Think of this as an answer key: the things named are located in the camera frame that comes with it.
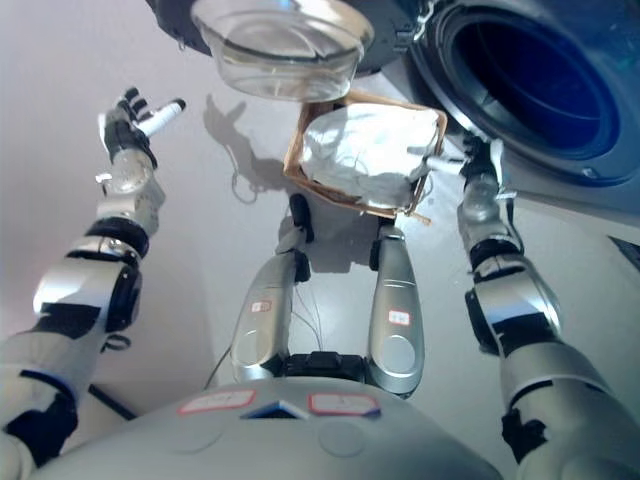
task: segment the robot leg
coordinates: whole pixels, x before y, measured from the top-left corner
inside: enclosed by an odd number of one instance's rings
[[[231,363],[238,382],[280,375],[289,355],[293,286],[309,279],[309,262],[300,249],[313,240],[304,197],[293,195],[290,206],[295,228],[256,275],[236,324]]]
[[[418,288],[402,231],[382,225],[371,267],[378,270],[369,326],[368,383],[409,397],[422,378],[424,335]]]

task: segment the floor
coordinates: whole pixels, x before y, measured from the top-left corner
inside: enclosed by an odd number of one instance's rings
[[[180,51],[155,26],[143,1],[11,0],[0,9],[2,336],[31,327],[40,275],[94,218],[100,192],[92,179],[107,166],[97,114],[131,84],[151,102],[182,96],[187,111],[152,141],[168,200],[143,267],[140,316],[127,331],[133,346],[105,354],[95,383],[138,413],[190,394],[226,349],[246,289],[286,228],[295,189],[280,159],[298,106],[227,88],[210,59]],[[358,86],[400,97],[381,75]],[[515,463],[500,439],[498,364],[478,352],[463,301],[471,279],[456,232],[460,191],[457,179],[436,176],[419,209],[433,225],[399,220],[427,345],[424,378],[410,401],[513,478]],[[312,215],[313,276],[300,296],[309,310],[317,305],[325,349],[364,354],[375,220],[315,199]],[[529,257],[560,298],[566,339],[640,419],[640,274],[603,235],[539,212],[520,210],[516,221]],[[298,302],[294,309],[311,320]],[[301,321],[293,322],[290,347],[315,348]],[[231,381],[228,363],[217,381]],[[98,409],[92,401],[83,407],[87,424],[96,421],[86,436],[118,423]]]

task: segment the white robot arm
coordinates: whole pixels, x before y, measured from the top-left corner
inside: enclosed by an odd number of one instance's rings
[[[560,338],[555,296],[524,256],[490,147],[473,159],[458,225],[473,267],[467,308],[481,349],[500,358],[503,438],[520,479],[640,478],[640,429],[587,358]]]
[[[112,168],[96,178],[104,192],[98,219],[42,278],[35,327],[0,344],[0,478],[25,478],[58,455],[98,354],[127,346],[116,332],[136,317],[139,266],[165,199],[149,137],[184,107],[174,100],[147,112],[132,88],[100,116]]]

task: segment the white plastic bag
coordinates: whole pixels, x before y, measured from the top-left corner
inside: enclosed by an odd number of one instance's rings
[[[309,179],[360,203],[405,208],[411,184],[428,171],[423,159],[436,147],[437,121],[433,110],[349,105],[311,122],[300,166]]]

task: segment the label sticker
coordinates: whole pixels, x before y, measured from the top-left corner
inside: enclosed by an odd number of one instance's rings
[[[263,300],[262,302],[253,302],[251,304],[251,313],[262,313],[271,310],[271,302]]]
[[[318,415],[362,416],[377,413],[380,407],[369,395],[314,393],[309,395],[309,410]]]
[[[389,310],[389,322],[406,327],[411,323],[411,315],[401,310]]]
[[[234,390],[216,392],[195,398],[178,409],[180,415],[208,412],[210,410],[230,410],[251,405],[256,397],[255,390]]]

